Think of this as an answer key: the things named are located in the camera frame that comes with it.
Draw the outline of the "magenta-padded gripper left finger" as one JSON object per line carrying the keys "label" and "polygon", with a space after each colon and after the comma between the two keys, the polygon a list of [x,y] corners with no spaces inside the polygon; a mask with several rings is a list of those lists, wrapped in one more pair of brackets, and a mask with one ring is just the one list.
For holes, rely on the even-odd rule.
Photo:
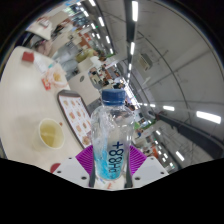
{"label": "magenta-padded gripper left finger", "polygon": [[52,172],[81,187],[93,187],[95,168],[92,147],[88,146],[75,157],[69,157],[60,164],[54,164]]}

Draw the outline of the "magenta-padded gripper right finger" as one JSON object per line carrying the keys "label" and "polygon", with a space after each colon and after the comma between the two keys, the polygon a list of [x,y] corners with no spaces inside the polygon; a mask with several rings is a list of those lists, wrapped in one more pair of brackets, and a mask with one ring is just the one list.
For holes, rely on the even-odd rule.
{"label": "magenta-padded gripper right finger", "polygon": [[130,147],[126,188],[140,188],[167,175],[168,172],[154,156],[147,157],[134,146]]}

